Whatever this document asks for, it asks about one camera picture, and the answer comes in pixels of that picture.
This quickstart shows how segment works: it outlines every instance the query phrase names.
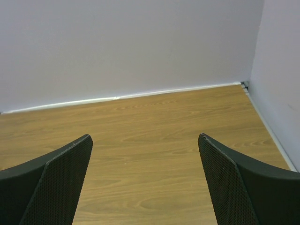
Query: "wood grain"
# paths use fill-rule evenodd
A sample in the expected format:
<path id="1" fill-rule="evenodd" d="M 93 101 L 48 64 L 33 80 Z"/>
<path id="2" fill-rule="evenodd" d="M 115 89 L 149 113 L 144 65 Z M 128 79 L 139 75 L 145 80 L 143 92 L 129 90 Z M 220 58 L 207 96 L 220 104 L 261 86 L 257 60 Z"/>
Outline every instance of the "wood grain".
<path id="1" fill-rule="evenodd" d="M 75 225 L 215 225 L 201 132 L 288 168 L 240 86 L 2 115 L 0 127 L 1 169 L 92 136 Z"/>

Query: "gray wall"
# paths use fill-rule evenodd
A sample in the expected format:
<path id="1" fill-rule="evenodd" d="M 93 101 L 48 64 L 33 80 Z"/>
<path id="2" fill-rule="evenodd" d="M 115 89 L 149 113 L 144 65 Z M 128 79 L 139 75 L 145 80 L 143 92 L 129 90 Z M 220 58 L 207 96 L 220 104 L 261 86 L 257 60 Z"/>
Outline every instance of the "gray wall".
<path id="1" fill-rule="evenodd" d="M 300 170 L 300 2 L 265 0 L 249 92 Z"/>
<path id="2" fill-rule="evenodd" d="M 247 80 L 262 0 L 3 0 L 0 111 Z"/>

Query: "baseboard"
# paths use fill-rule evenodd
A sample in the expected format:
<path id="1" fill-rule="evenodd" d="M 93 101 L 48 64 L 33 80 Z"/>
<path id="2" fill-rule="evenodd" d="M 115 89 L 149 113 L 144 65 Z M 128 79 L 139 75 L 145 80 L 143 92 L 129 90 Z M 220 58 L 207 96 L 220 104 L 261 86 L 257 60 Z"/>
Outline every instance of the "baseboard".
<path id="1" fill-rule="evenodd" d="M 124 96 L 119 96 L 119 97 L 102 97 L 102 98 L 93 98 L 93 99 L 86 99 L 86 100 L 80 100 L 80 101 L 61 102 L 61 103 L 55 103 L 55 104 L 29 107 L 29 108 L 24 108 L 24 109 L 10 110 L 10 111 L 4 112 L 3 114 L 58 108 L 58 107 L 65 107 L 65 106 L 71 106 L 71 105 L 83 105 L 83 104 L 90 104 L 90 103 L 97 103 L 97 102 L 113 101 L 113 100 L 117 100 L 117 99 L 137 98 L 137 97 L 143 97 L 143 96 L 159 95 L 159 94 L 174 93 L 174 92 L 181 92 L 181 91 L 225 87 L 225 86 L 231 86 L 231 85 L 240 85 L 240 82 L 225 83 L 225 84 L 218 84 L 218 85 L 208 85 L 208 86 L 198 86 L 198 87 L 192 87 L 192 88 L 178 88 L 178 89 L 170 89 L 170 90 L 151 91 L 151 92 L 137 93 L 137 94 L 132 94 L 132 95 L 124 95 Z"/>
<path id="2" fill-rule="evenodd" d="M 295 171 L 297 172 L 296 167 L 294 166 L 294 164 L 292 163 L 292 161 L 290 160 L 290 158 L 288 157 L 285 149 L 282 147 L 280 141 L 278 140 L 277 136 L 275 135 L 275 133 L 273 132 L 273 130 L 271 129 L 271 127 L 268 125 L 268 123 L 266 122 L 266 120 L 264 119 L 263 115 L 260 113 L 258 107 L 256 106 L 255 102 L 253 101 L 253 99 L 251 98 L 251 96 L 249 95 L 248 90 L 245 88 L 245 86 L 243 86 L 243 89 L 246 93 L 246 95 L 248 96 L 248 98 L 250 99 L 250 102 L 252 103 L 253 107 L 255 108 L 257 114 L 259 115 L 259 117 L 261 118 L 263 124 L 265 125 L 265 127 L 267 128 L 271 138 L 273 139 L 274 143 L 276 144 L 279 152 L 281 153 L 282 157 L 284 158 L 284 160 L 286 161 L 287 165 L 289 166 L 291 171 Z"/>

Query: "wall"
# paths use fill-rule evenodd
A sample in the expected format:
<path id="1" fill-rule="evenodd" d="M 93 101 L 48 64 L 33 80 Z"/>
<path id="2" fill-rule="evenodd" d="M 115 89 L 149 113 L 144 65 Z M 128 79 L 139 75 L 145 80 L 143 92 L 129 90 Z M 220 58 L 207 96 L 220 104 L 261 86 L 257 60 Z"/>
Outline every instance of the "wall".
<path id="1" fill-rule="evenodd" d="M 300 2 L 265 0 L 250 96 L 300 170 Z"/>
<path id="2" fill-rule="evenodd" d="M 262 0 L 0 3 L 0 111 L 243 81 Z"/>

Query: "white trim strip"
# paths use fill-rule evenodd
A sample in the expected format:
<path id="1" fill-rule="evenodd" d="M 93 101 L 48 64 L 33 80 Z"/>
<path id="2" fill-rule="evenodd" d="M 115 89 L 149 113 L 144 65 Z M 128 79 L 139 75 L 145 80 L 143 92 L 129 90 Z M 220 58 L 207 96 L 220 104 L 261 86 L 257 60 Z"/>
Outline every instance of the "white trim strip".
<path id="1" fill-rule="evenodd" d="M 260 113 L 260 111 L 258 110 L 258 107 L 256 106 L 255 102 L 252 100 L 251 96 L 249 95 L 249 93 L 247 92 L 246 95 L 248 96 L 248 98 L 250 99 L 253 107 L 255 108 L 257 114 L 259 115 L 259 117 L 261 118 L 263 124 L 265 125 L 265 127 L 267 128 L 269 134 L 271 135 L 271 138 L 273 139 L 274 143 L 276 144 L 279 152 L 281 153 L 282 157 L 284 158 L 284 160 L 286 161 L 287 165 L 289 166 L 291 171 L 297 172 L 296 167 L 294 166 L 294 164 L 292 163 L 292 161 L 290 160 L 289 156 L 287 155 L 285 149 L 282 147 L 280 141 L 278 140 L 277 136 L 275 135 L 275 133 L 273 132 L 273 130 L 271 129 L 271 127 L 267 124 L 266 120 L 263 118 L 263 115 Z"/>
<path id="2" fill-rule="evenodd" d="M 231 85 L 240 85 L 240 82 L 225 83 L 225 84 L 219 84 L 219 85 L 198 86 L 198 87 L 192 87 L 192 88 L 160 90 L 160 91 L 152 91 L 152 92 L 145 92 L 145 93 L 137 93 L 137 94 L 132 94 L 132 95 L 124 95 L 124 96 L 120 96 L 120 97 L 102 97 L 102 98 L 92 98 L 92 99 L 86 99 L 86 100 L 80 100 L 80 101 L 61 102 L 61 103 L 55 103 L 55 104 L 29 107 L 29 108 L 24 108 L 24 109 L 10 110 L 10 111 L 4 112 L 3 114 L 20 113 L 20 112 L 27 112 L 27 111 L 34 111 L 34 110 L 65 107 L 65 106 L 71 106 L 71 105 L 82 105 L 82 104 L 89 104 L 89 103 L 106 102 L 106 101 L 113 101 L 113 100 L 117 100 L 117 99 L 137 98 L 137 97 L 143 97 L 143 96 L 159 95 L 159 94 L 174 93 L 174 92 L 181 92 L 181 91 L 225 87 L 225 86 L 231 86 Z"/>

